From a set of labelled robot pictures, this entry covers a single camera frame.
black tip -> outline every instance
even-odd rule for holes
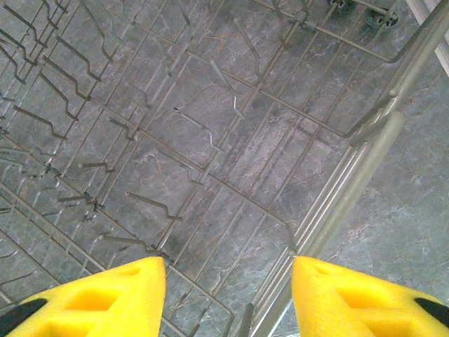
[[[8,333],[21,325],[28,317],[47,303],[45,298],[38,298],[18,305],[0,316],[0,337],[6,337]]]
[[[433,318],[449,329],[449,308],[426,298],[415,298],[415,302]]]

yellow foam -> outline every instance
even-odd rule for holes
[[[437,299],[314,258],[293,263],[292,293],[301,337],[447,337],[415,298]]]
[[[48,300],[8,337],[157,337],[166,291],[162,258],[144,258],[37,293]]]

metal wire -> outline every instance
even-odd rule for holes
[[[0,29],[4,38],[0,40],[0,51],[4,60],[4,67],[0,71],[0,108],[4,118],[0,128],[0,216],[26,223],[39,238],[37,244],[47,247],[47,251],[59,253],[58,258],[70,263],[74,271],[65,275],[63,268],[55,270],[51,261],[35,256],[31,247],[25,246],[16,236],[11,235],[9,228],[2,224],[0,239],[4,239],[12,248],[0,253],[0,267],[3,262],[22,256],[29,262],[29,269],[2,281],[0,287],[4,284],[26,282],[31,277],[41,277],[46,280],[48,286],[55,286],[70,279],[106,270],[122,263],[122,260],[136,258],[128,252],[141,248],[142,256],[163,256],[167,264],[167,284],[177,282],[179,289],[182,289],[180,292],[174,291],[173,295],[167,298],[170,306],[163,314],[163,336],[169,336],[167,331],[179,336],[201,335],[202,329],[209,327],[205,317],[211,315],[211,312],[217,315],[217,329],[222,336],[235,336],[238,333],[242,337],[249,336],[250,325],[253,325],[253,328],[261,325],[266,311],[280,291],[279,288],[285,284],[282,282],[288,274],[291,262],[288,252],[297,253],[308,247],[318,223],[324,221],[332,209],[330,206],[335,205],[337,197],[341,195],[342,185],[356,173],[358,165],[370,149],[370,142],[389,120],[387,117],[379,117],[377,123],[369,126],[368,120],[373,112],[368,110],[370,118],[363,118],[363,114],[360,114],[361,119],[355,121],[350,132],[345,132],[340,129],[341,126],[337,127],[331,123],[337,106],[366,58],[396,62],[407,55],[407,52],[414,48],[416,41],[420,41],[421,36],[429,31],[432,20],[417,30],[398,54],[389,57],[374,52],[377,43],[382,39],[382,27],[371,36],[368,46],[356,42],[358,28],[363,22],[363,11],[357,14],[345,34],[337,34],[324,28],[336,5],[329,7],[320,22],[311,22],[308,17],[314,9],[313,1],[307,4],[301,1],[305,16],[284,11],[277,0],[272,0],[272,4],[262,0],[255,2],[258,4],[251,6],[261,4],[273,10],[279,20],[279,30],[276,42],[267,53],[269,56],[266,56],[261,53],[254,35],[248,33],[251,28],[241,22],[245,18],[235,17],[228,22],[234,24],[232,29],[236,29],[245,42],[244,53],[247,53],[248,59],[253,62],[248,63],[251,71],[247,74],[230,69],[219,57],[211,57],[210,53],[204,52],[207,44],[205,41],[219,20],[219,15],[226,5],[225,0],[207,1],[207,4],[196,0],[190,1],[188,5],[187,1],[173,1],[175,6],[171,11],[177,13],[177,19],[175,23],[169,24],[171,27],[167,29],[161,29],[160,19],[164,11],[170,8],[169,0],[160,1],[156,9],[152,8],[150,11],[145,7],[144,1],[135,4],[132,1],[123,1],[119,12],[99,1],[34,1],[36,11],[31,20],[30,15],[25,18],[25,15],[22,16],[9,6],[8,1],[2,2],[0,11],[5,11],[11,20],[15,20],[15,24],[22,25],[25,33],[18,39],[13,37],[6,27],[4,30]],[[355,2],[382,15],[390,15],[392,11],[385,11],[364,1]],[[141,12],[151,14],[149,18],[140,17]],[[77,40],[70,34],[81,29],[80,22],[77,22],[79,18],[76,19],[78,15],[82,18],[81,22],[91,25],[90,41]],[[38,26],[38,19],[45,22],[43,27]],[[274,69],[280,67],[280,59],[290,52],[287,49],[292,38],[307,29],[311,30],[306,32],[308,43],[301,54],[296,55],[291,70],[279,80],[279,87],[269,86]],[[310,85],[301,104],[296,105],[286,97],[286,93],[291,89],[295,74],[304,67],[323,35],[337,42],[335,50],[320,70],[319,77]],[[348,46],[360,51],[361,57],[338,93],[334,95],[331,104],[317,117],[311,113],[312,102],[319,96],[327,76],[337,67],[339,58],[347,53]],[[94,58],[91,53],[97,53],[97,57]],[[129,57],[124,58],[122,62],[121,58],[125,53],[129,53]],[[148,65],[149,71],[145,73],[144,83],[138,72],[130,75],[134,62],[142,57],[142,53],[159,56],[155,65]],[[78,68],[71,68],[61,55],[65,55]],[[173,99],[173,96],[178,95],[179,83],[189,76],[196,65],[202,67],[200,73],[208,74],[210,83],[206,86],[217,86],[220,94],[223,89],[226,90],[222,95],[222,113],[227,117],[224,119],[227,123],[225,128],[218,130],[213,128],[213,124],[203,123],[210,115],[201,115],[199,108],[187,109],[184,108],[188,104],[186,102],[179,102],[179,105],[174,103],[177,98]],[[102,91],[99,92],[99,85],[107,86],[104,91],[106,95],[103,95]],[[36,95],[35,90],[41,88],[45,88],[42,90],[56,98],[57,114],[44,111],[39,105],[30,105],[29,100]],[[229,94],[231,103],[226,101]],[[129,98],[126,107],[115,101],[118,95]],[[269,104],[244,145],[241,148],[233,148],[233,135],[239,127],[247,125],[244,123],[248,123],[254,102],[260,97],[268,100]],[[235,181],[236,174],[243,174],[240,165],[252,148],[260,142],[262,130],[269,125],[270,118],[279,108],[287,109],[293,116],[264,156],[263,165],[257,174],[249,183],[242,182],[240,185],[239,181]],[[198,160],[187,147],[183,147],[182,143],[186,141],[173,140],[182,136],[175,134],[171,127],[166,127],[169,118],[164,118],[172,116],[173,113],[186,120],[183,123],[187,125],[186,128],[194,130],[192,132],[201,135],[207,133],[208,143],[205,147],[200,142],[190,145],[197,154],[205,154],[202,160]],[[221,116],[217,113],[213,118],[218,117]],[[84,123],[83,119],[88,119],[88,123]],[[305,123],[312,125],[309,127],[311,131],[304,133],[306,136],[296,152],[295,160],[278,179],[273,193],[267,199],[260,199],[267,176],[274,170],[291,138]],[[21,127],[29,124],[32,124],[39,134],[30,136],[33,140],[32,146],[29,140],[20,134]],[[99,155],[92,158],[89,147],[93,146],[93,139],[97,137],[100,127],[109,128],[110,132],[98,145],[102,148],[101,154],[98,152]],[[347,150],[341,153],[342,160],[335,165],[329,181],[323,182],[321,193],[317,194],[311,211],[298,227],[288,215],[279,214],[274,208],[295,174],[307,167],[307,157],[321,142],[320,136],[324,131],[339,142],[348,142],[349,148],[356,149],[356,152]],[[151,153],[142,158],[142,149],[147,150],[149,146],[153,147]],[[150,178],[141,177],[138,181],[134,167],[139,162],[146,163],[146,167],[151,163],[157,167],[157,174],[176,171],[174,168],[177,168],[177,171],[181,169],[182,178],[176,181],[185,189],[179,189],[182,190],[179,199],[174,202],[168,193],[172,176],[161,184],[162,187],[157,187],[166,189],[166,198],[163,194],[155,194],[153,190],[156,188],[147,188],[142,183],[143,180],[150,179],[151,175]],[[78,176],[79,181],[74,181],[73,177]],[[129,184],[125,189],[122,180]],[[120,198],[118,205],[121,202],[129,203],[129,199],[138,201],[136,207],[156,217],[157,230],[146,237],[142,233],[137,234],[136,226],[117,220],[115,210],[108,208],[116,198]],[[226,198],[233,202],[232,211],[227,217],[226,212],[224,215],[218,212],[223,216],[223,219],[215,218],[215,221],[221,224],[220,229],[214,233],[212,243],[205,245],[201,263],[194,272],[190,271],[189,250],[195,241],[201,241],[210,218],[216,215],[215,209],[221,205],[222,199]],[[255,216],[252,217],[251,226],[246,228],[245,239],[242,239],[236,253],[229,257],[223,271],[216,272],[210,265],[219,253],[223,254],[221,250],[229,238],[229,233],[238,229],[240,220],[248,214],[246,210],[249,208],[254,210]],[[192,220],[191,214],[196,210],[199,214]],[[69,224],[67,219],[74,220]],[[246,252],[268,220],[279,224],[289,239],[285,240],[285,249],[281,255],[273,256],[271,269],[267,271],[264,279],[258,280],[257,291],[252,293],[251,300],[239,303],[239,307],[235,308],[235,304],[227,303],[224,294],[234,273],[244,262]],[[94,221],[101,225],[90,226]],[[184,227],[187,228],[184,237],[174,249],[170,241],[175,240],[179,236],[180,228]],[[213,286],[202,283],[205,278],[215,275],[218,280]],[[8,294],[4,288],[0,289],[0,297],[5,303],[13,305],[22,299]],[[39,290],[43,289],[30,288],[31,292]],[[181,322],[177,317],[184,307],[189,305],[191,297],[194,297],[200,309],[192,313],[190,322]]]

wire rack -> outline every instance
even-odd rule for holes
[[[446,0],[402,38],[400,1],[0,5],[0,307],[162,256],[163,336],[272,331],[449,28]]]

wire tine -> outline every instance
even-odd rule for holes
[[[7,46],[11,46],[11,43],[10,43],[10,42],[8,42],[8,41],[6,41],[6,40],[3,40],[2,38],[0,38],[0,44],[5,44],[5,45],[7,45]]]
[[[68,201],[79,201],[79,200],[86,200],[89,201],[89,195],[87,193],[83,195],[77,195],[75,197],[65,197],[65,198],[58,198],[58,202],[68,202]]]
[[[213,148],[215,151],[218,151],[219,153],[225,152],[224,150],[220,149],[218,146],[213,144],[213,141],[212,141],[213,135],[212,135],[212,131],[209,128],[205,127],[203,124],[201,124],[199,121],[193,119],[192,117],[187,116],[184,112],[182,112],[181,110],[179,110],[176,107],[173,107],[173,111],[176,114],[179,114],[182,118],[186,119],[187,121],[193,123],[194,125],[198,126],[199,128],[202,128],[209,135],[209,143],[210,143],[211,148]]]
[[[11,258],[11,257],[13,257],[15,254],[17,254],[18,252],[19,252],[19,251],[11,251],[9,254],[0,256],[0,260],[1,260],[2,258]]]
[[[17,12],[15,12],[10,6],[8,6],[7,4],[3,5],[3,8],[5,8],[10,14],[12,14],[13,16],[15,16],[21,23],[25,24],[26,26],[28,26],[28,28],[31,29],[31,31],[33,32],[33,38],[34,41],[37,44],[40,44],[41,46],[43,46],[44,48],[47,48],[48,46],[44,43],[41,42],[38,38],[37,38],[37,31],[36,28],[29,23],[28,21],[26,21],[21,15],[19,15]]]
[[[149,96],[147,93],[145,93],[143,90],[140,90],[137,86],[133,85],[133,84],[128,84],[131,88],[134,88],[135,90],[137,90],[139,93],[141,93],[143,95],[143,98],[145,100],[145,106],[148,109],[152,108],[152,105],[149,104]]]
[[[263,76],[260,74],[260,57],[259,53],[256,51],[253,43],[251,42],[249,36],[246,34],[245,30],[243,29],[239,19],[234,18],[234,24],[236,28],[239,30],[241,36],[243,37],[243,40],[245,40],[246,44],[248,44],[249,49],[251,52],[253,52],[254,58],[255,58],[255,74],[258,77],[258,79],[263,83],[267,84]]]
[[[130,246],[123,246],[120,247],[119,249],[117,249],[114,254],[112,254],[111,258],[109,259],[109,262],[106,265],[106,269],[111,269],[112,267],[112,263],[114,263],[115,259],[117,258],[117,255],[119,255],[122,251],[125,251],[126,249],[128,249]]]
[[[46,152],[42,152],[40,147],[33,147],[30,151],[27,151],[30,154],[38,154],[40,156],[49,156],[49,157],[56,157],[56,154],[53,153],[46,153]]]
[[[134,127],[135,125],[133,123],[131,123],[129,120],[127,120],[125,117],[123,117],[121,114],[119,114],[117,111],[111,109],[110,107],[108,107],[106,104],[104,104],[103,102],[101,102],[100,100],[98,100],[97,98],[92,97],[91,98],[91,102],[95,103],[96,105],[102,107],[103,109],[105,109],[106,111],[110,112],[111,114],[113,114],[115,116],[115,118],[117,118],[121,123],[126,124],[128,126],[132,126]]]
[[[95,247],[95,245],[97,244],[97,242],[98,242],[99,240],[102,240],[103,237],[104,237],[106,234],[109,234],[109,232],[103,232],[103,233],[101,233],[100,235],[98,235],[98,236],[92,241],[92,244],[91,244],[91,246],[89,247],[89,250],[87,251],[88,254],[92,254],[93,248]],[[79,271],[79,277],[78,277],[78,278],[81,278],[81,277],[83,276],[83,273],[84,273],[84,271],[86,270],[87,262],[88,262],[88,259],[85,258],[85,259],[84,259],[84,262],[83,262],[83,265],[81,266],[81,270]]]
[[[123,6],[122,6],[123,17],[125,18],[126,21],[128,21],[128,23],[130,25],[133,25],[134,24],[135,15],[134,15],[133,19],[128,18],[128,16],[126,15],[126,3],[125,3],[125,0],[121,0],[121,3],[123,4]],[[140,8],[143,9],[143,5],[140,2],[138,2],[138,3],[140,4]]]
[[[132,192],[126,192],[125,195],[127,197],[130,197],[130,198],[142,201],[142,202],[146,202],[147,204],[150,204],[150,205],[159,207],[160,209],[163,209],[165,211],[166,218],[169,219],[169,220],[182,221],[182,218],[180,216],[171,216],[169,214],[169,212],[168,212],[168,206],[165,205],[165,204],[162,204],[161,202],[154,201],[154,200],[152,200],[150,198],[146,198],[146,197],[143,197],[141,195],[134,194]]]
[[[199,328],[201,327],[201,325],[195,324],[194,327],[192,328],[192,332],[190,332],[189,337],[194,337],[196,335],[196,332],[198,332]]]
[[[309,15],[309,7],[307,6],[307,0],[301,0],[301,10],[306,12],[307,15]]]
[[[69,44],[67,41],[65,41],[62,37],[60,36],[56,36],[56,40],[58,42],[60,42],[61,44],[63,44],[67,49],[69,49],[71,52],[73,52],[73,54],[76,54],[76,56],[78,56],[79,58],[81,58],[85,63],[86,63],[86,71],[87,74],[89,76],[91,76],[92,78],[94,78],[94,80],[96,80],[97,82],[101,82],[101,78],[96,76],[95,74],[93,74],[91,72],[91,62],[89,61],[89,59],[84,56],[83,54],[81,54],[75,47],[73,47],[71,44]]]
[[[59,71],[62,75],[64,75],[65,77],[67,77],[74,85],[75,85],[75,93],[77,96],[83,98],[84,100],[91,100],[90,97],[83,95],[82,93],[79,92],[79,85],[78,85],[78,81],[72,76],[70,75],[68,72],[66,72],[65,70],[63,70],[63,68],[61,68],[59,65],[57,65],[56,63],[54,63],[52,60],[50,60],[49,58],[47,58],[45,55],[42,56],[43,60],[45,62],[47,62],[49,65],[51,65],[53,68],[55,68],[57,71]]]
[[[239,329],[238,337],[250,337],[251,319],[254,314],[254,305],[249,303],[245,307],[243,318],[241,319],[241,325]]]
[[[48,121],[48,120],[46,120],[46,119],[44,119],[44,118],[42,118],[42,117],[40,117],[40,116],[38,116],[36,114],[33,114],[33,113],[25,110],[25,109],[22,109],[21,107],[18,107],[17,105],[14,105],[13,109],[15,111],[18,111],[18,112],[21,112],[23,114],[26,114],[28,117],[34,118],[37,121],[40,121],[41,123],[44,123],[44,124],[48,125],[48,127],[50,127],[51,135],[53,137],[56,137],[56,138],[59,138],[59,139],[62,139],[62,140],[66,140],[67,139],[67,137],[64,137],[64,136],[61,136],[61,135],[58,135],[57,133],[55,133],[55,130],[53,128],[53,123],[51,121]]]
[[[240,112],[240,110],[237,108],[237,92],[232,88],[231,84],[227,81],[223,73],[221,72],[220,68],[216,65],[214,60],[210,61],[210,64],[212,65],[212,68],[217,72],[218,77],[222,80],[222,82],[226,85],[229,92],[234,96],[234,111],[236,114],[240,116],[242,119],[246,119],[245,115]]]
[[[5,36],[9,41],[11,41],[13,44],[16,45],[17,49],[20,51],[20,53],[22,54],[22,58],[27,61],[29,64],[36,66],[37,62],[36,61],[32,61],[27,57],[27,49],[25,48],[25,46],[23,44],[21,44],[19,41],[17,41],[16,39],[14,39],[10,34],[8,34],[7,32],[5,32],[4,30],[0,29],[0,34],[2,34],[3,36]]]
[[[143,240],[139,239],[129,239],[127,237],[113,237],[111,235],[103,235],[102,240],[105,241],[113,241],[113,242],[121,242],[124,244],[137,244],[139,246],[143,246],[145,249],[145,252],[148,254],[148,256],[159,256],[167,260],[169,263],[173,263],[174,260],[170,258],[170,256],[167,253],[164,253],[163,251],[158,251],[154,249],[152,246],[148,247],[147,243]]]
[[[79,0],[79,3],[83,6],[84,10],[87,12],[89,17],[92,19],[93,24],[95,25],[95,28],[97,28],[98,34],[100,34],[100,36],[102,38],[101,51],[103,52],[103,55],[106,57],[106,59],[108,61],[110,61],[112,63],[113,62],[112,57],[109,56],[109,54],[106,52],[106,49],[105,49],[105,40],[106,40],[105,33],[103,33],[103,31],[101,30],[100,25],[98,24],[97,20],[94,18],[91,11],[87,7],[86,2],[84,0]]]
[[[23,163],[20,163],[18,161],[12,160],[12,159],[7,159],[7,158],[0,158],[0,162],[17,166],[19,168],[20,173],[26,173],[26,171],[23,169],[23,166],[24,166]]]
[[[170,159],[176,161],[176,163],[177,163],[179,166],[181,166],[183,169],[185,169],[186,172],[187,172],[187,181],[189,181],[189,183],[191,183],[191,184],[193,184],[193,185],[197,185],[197,186],[203,186],[203,184],[200,183],[199,181],[196,181],[196,180],[193,180],[193,179],[192,179],[192,168],[191,168],[191,167],[189,167],[188,165],[182,163],[179,159],[176,159],[176,158],[170,156],[169,154],[165,153],[165,152],[162,151],[162,150],[158,150],[158,152],[159,152],[160,154],[162,154],[162,155],[164,155],[164,156],[166,156],[166,157],[168,157],[168,158],[170,158]]]
[[[187,12],[185,11],[184,6],[181,3],[181,0],[176,0],[176,3],[178,5],[178,7],[180,8],[182,17],[184,18],[185,23],[187,25],[187,43],[190,44],[190,41],[192,40],[192,37],[191,37],[192,27],[190,24],[189,16],[187,15]]]
[[[115,168],[108,168],[107,163],[101,162],[101,163],[79,163],[78,168],[82,169],[85,167],[104,167],[106,169],[106,173],[112,173],[115,172]]]
[[[116,40],[119,42],[119,44],[122,46],[125,44],[125,42],[123,41],[123,39],[121,37],[119,37],[119,35],[115,34],[114,31],[114,16],[111,14],[110,11],[107,10],[106,6],[103,5],[103,3],[101,2],[101,0],[95,0],[97,2],[97,4],[99,4],[103,10],[105,11],[105,13],[109,16],[109,19],[111,21],[111,32],[110,34],[116,38]]]
[[[152,40],[154,41],[154,43],[159,47],[159,49],[161,50],[163,57],[166,60],[166,73],[167,76],[172,76],[172,71],[171,71],[171,67],[173,64],[173,61],[171,59],[170,54],[168,53],[168,51],[164,48],[164,46],[162,45],[162,43],[159,41],[159,39],[153,37]]]
[[[19,71],[18,71],[19,66],[18,66],[17,62],[8,54],[6,49],[3,48],[1,45],[0,45],[0,51],[6,56],[6,58],[9,60],[9,62],[11,62],[11,64],[13,65],[15,79],[17,79],[21,84],[25,85],[27,82],[25,82],[24,79],[21,79],[19,77]]]
[[[48,213],[42,213],[42,216],[47,218],[49,216],[57,216],[59,214],[60,211],[58,212],[48,212]]]
[[[64,113],[65,113],[68,117],[70,117],[71,119],[73,119],[74,121],[78,121],[78,117],[75,117],[73,114],[71,114],[71,113],[69,112],[69,100],[68,100],[68,98],[62,93],[62,91],[59,90],[59,89],[57,88],[57,86],[55,86],[55,85],[48,79],[48,77],[45,76],[45,75],[43,74],[42,70],[40,70],[39,76],[43,79],[43,81],[44,81],[45,83],[47,83],[48,86],[50,86],[50,88],[52,88],[52,89],[59,95],[59,97],[62,98],[62,100],[64,100],[64,104],[65,104],[65,110],[64,110]]]
[[[68,208],[70,208],[70,207],[75,207],[76,205],[67,205],[66,207],[64,207],[63,209],[61,209],[59,212],[58,212],[58,216],[60,217],[60,215],[62,214],[62,212],[63,211],[65,211],[66,209],[68,209]],[[74,228],[74,230],[73,230],[73,232],[72,232],[72,236],[70,237],[70,239],[72,239],[72,241],[74,240],[74,238],[75,238],[75,236],[76,236],[76,234],[77,234],[77,232],[78,232],[78,229],[81,227],[81,224],[82,224],[82,221],[78,221],[77,222],[77,224],[76,224],[76,226],[75,226],[75,228]],[[68,256],[69,256],[69,254],[70,254],[70,249],[73,247],[73,245],[72,245],[72,243],[68,243],[67,244],[67,247],[66,247],[66,249],[65,249],[65,258],[67,258]]]
[[[208,12],[212,13],[212,5],[213,5],[214,0],[208,0],[207,2],[207,8],[208,8]]]
[[[14,102],[15,102],[14,99],[12,99],[12,98],[7,98],[7,97],[3,96],[3,93],[1,92],[1,90],[0,90],[0,100],[4,100],[5,102],[11,102],[11,103],[14,103]]]
[[[54,0],[54,3],[61,11],[63,11],[66,14],[68,13],[67,9],[63,5],[61,5],[61,3],[58,2],[58,0]]]
[[[292,228],[290,226],[286,226],[288,231],[288,254],[291,258],[295,258],[298,256],[297,246],[295,244],[295,234],[293,234]]]
[[[279,19],[279,40],[281,41],[282,47],[284,49],[288,49],[288,44],[286,40],[283,38],[283,16],[281,9],[279,8],[278,0],[272,0],[272,4],[274,7],[274,12],[276,13]]]
[[[22,275],[22,276],[18,276],[18,277],[14,277],[13,279],[9,279],[8,281],[4,281],[2,283],[0,283],[0,286],[4,286],[5,284],[14,282],[14,281],[18,281],[19,279],[24,279],[25,277],[31,276],[36,272],[36,270],[33,270],[32,272],[29,272],[28,274]]]
[[[126,136],[125,136],[125,138],[126,138],[127,140],[129,140],[129,141],[131,141],[131,142],[135,140],[133,137],[130,137],[130,136],[129,136],[129,126],[128,126],[128,125],[126,125],[126,124],[124,124],[124,123],[121,123],[120,121],[117,121],[116,119],[113,119],[112,117],[109,118],[109,121],[110,121],[111,123],[113,123],[114,125],[120,126],[123,130],[126,131]]]
[[[58,30],[58,26],[50,19],[50,5],[46,0],[42,0],[43,5],[46,8],[47,21],[54,30]]]

